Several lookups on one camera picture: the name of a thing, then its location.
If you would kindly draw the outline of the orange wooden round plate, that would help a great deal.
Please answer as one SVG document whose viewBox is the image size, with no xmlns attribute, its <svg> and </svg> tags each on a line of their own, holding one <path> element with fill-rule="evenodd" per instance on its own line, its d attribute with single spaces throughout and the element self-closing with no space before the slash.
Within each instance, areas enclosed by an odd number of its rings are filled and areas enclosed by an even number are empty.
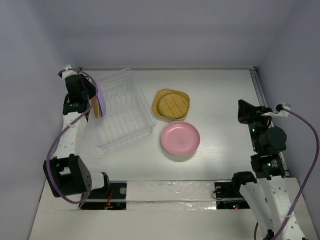
<svg viewBox="0 0 320 240">
<path fill-rule="evenodd" d="M 95 95 L 93 98 L 90 99 L 90 103 L 92 105 L 94 116 L 98 119 L 101 115 L 98 97 Z"/>
</svg>

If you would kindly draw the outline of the purple round plate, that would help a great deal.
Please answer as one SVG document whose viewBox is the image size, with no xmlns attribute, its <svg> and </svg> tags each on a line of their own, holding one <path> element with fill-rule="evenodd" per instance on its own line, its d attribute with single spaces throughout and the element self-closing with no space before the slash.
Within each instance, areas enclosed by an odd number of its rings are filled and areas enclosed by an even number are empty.
<svg viewBox="0 0 320 240">
<path fill-rule="evenodd" d="M 101 89 L 101 86 L 97 82 L 96 82 L 96 87 L 97 87 L 97 98 L 99 103 L 100 115 L 104 117 L 107 112 L 104 93 Z"/>
</svg>

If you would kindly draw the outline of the pink round plate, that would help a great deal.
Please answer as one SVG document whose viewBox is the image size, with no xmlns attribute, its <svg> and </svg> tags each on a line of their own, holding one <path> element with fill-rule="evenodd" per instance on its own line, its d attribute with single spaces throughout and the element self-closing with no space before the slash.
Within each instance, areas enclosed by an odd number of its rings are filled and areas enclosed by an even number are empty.
<svg viewBox="0 0 320 240">
<path fill-rule="evenodd" d="M 189 156 L 199 147 L 201 136 L 190 123 L 175 121 L 168 124 L 160 134 L 163 148 L 175 156 Z"/>
</svg>

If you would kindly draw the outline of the woven bamboo square plate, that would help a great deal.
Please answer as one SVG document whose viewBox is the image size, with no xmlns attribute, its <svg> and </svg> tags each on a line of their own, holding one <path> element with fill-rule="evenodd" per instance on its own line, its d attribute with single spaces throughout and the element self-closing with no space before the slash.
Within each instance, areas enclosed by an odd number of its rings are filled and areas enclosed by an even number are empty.
<svg viewBox="0 0 320 240">
<path fill-rule="evenodd" d="M 163 119 L 166 119 L 166 120 L 170 120 L 170 121 L 182 121 L 186 118 L 187 115 L 185 115 L 184 117 L 182 118 L 178 118 L 178 119 L 169 119 L 169 118 L 166 118 L 164 116 L 162 116 L 160 114 L 160 112 L 158 111 L 158 108 L 157 108 L 157 103 L 159 101 L 159 99 L 165 95 L 165 94 L 168 94 L 168 93 L 180 93 L 180 94 L 183 94 L 185 97 L 187 97 L 190 101 L 190 97 L 188 94 L 186 94 L 185 92 L 182 92 L 182 91 L 178 91 L 178 90 L 173 90 L 173 89 L 168 89 L 168 88 L 165 88 L 165 89 L 161 89 L 157 92 L 155 98 L 154 98 L 154 101 L 153 101 L 153 105 L 152 105 L 152 111 L 153 113 L 159 117 L 159 118 L 163 118 Z"/>
</svg>

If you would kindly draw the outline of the small woven bamboo plate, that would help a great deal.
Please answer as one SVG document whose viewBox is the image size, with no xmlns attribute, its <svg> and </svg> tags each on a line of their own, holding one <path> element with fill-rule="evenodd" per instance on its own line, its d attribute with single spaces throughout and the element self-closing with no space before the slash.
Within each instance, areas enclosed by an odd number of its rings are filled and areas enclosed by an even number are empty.
<svg viewBox="0 0 320 240">
<path fill-rule="evenodd" d="M 168 119 L 176 120 L 187 115 L 190 100 L 182 93 L 167 93 L 157 102 L 159 113 Z"/>
</svg>

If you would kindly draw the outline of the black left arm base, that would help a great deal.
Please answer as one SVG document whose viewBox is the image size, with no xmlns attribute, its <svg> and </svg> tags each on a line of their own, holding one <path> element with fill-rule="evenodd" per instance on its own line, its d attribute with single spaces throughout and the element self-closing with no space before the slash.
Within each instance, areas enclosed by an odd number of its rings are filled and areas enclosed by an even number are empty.
<svg viewBox="0 0 320 240">
<path fill-rule="evenodd" d="M 126 210 L 127 182 L 111 181 L 109 188 L 92 190 L 81 210 Z"/>
</svg>

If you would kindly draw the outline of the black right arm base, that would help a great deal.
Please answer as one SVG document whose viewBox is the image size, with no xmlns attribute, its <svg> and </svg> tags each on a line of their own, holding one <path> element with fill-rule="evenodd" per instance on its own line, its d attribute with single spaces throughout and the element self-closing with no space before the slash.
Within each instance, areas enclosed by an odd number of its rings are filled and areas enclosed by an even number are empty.
<svg viewBox="0 0 320 240">
<path fill-rule="evenodd" d="M 228 181 L 215 182 L 211 197 L 215 200 L 218 210 L 250 209 L 244 197 L 234 190 L 232 183 Z"/>
</svg>

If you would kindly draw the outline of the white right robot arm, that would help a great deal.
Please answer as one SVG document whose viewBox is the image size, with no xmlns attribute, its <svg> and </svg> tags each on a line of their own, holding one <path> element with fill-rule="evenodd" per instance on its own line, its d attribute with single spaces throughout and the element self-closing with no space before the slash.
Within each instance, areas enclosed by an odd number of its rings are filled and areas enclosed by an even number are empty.
<svg viewBox="0 0 320 240">
<path fill-rule="evenodd" d="M 286 150 L 286 133 L 271 121 L 275 113 L 265 106 L 254 106 L 238 101 L 237 118 L 247 125 L 254 155 L 250 157 L 252 171 L 233 175 L 230 190 L 243 196 L 265 240 L 304 240 L 296 217 L 293 215 L 281 152 Z"/>
</svg>

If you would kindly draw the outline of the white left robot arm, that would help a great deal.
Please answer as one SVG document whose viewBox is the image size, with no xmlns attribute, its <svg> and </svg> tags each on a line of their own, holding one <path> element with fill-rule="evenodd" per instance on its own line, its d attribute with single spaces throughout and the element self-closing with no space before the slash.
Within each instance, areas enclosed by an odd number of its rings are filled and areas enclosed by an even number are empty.
<svg viewBox="0 0 320 240">
<path fill-rule="evenodd" d="M 80 156 L 81 138 L 89 119 L 106 115 L 101 87 L 83 71 L 67 67 L 58 74 L 65 82 L 67 94 L 63 102 L 61 133 L 51 145 L 43 171 L 56 198 L 71 202 L 69 196 L 104 198 L 110 194 L 108 175 L 91 175 Z"/>
</svg>

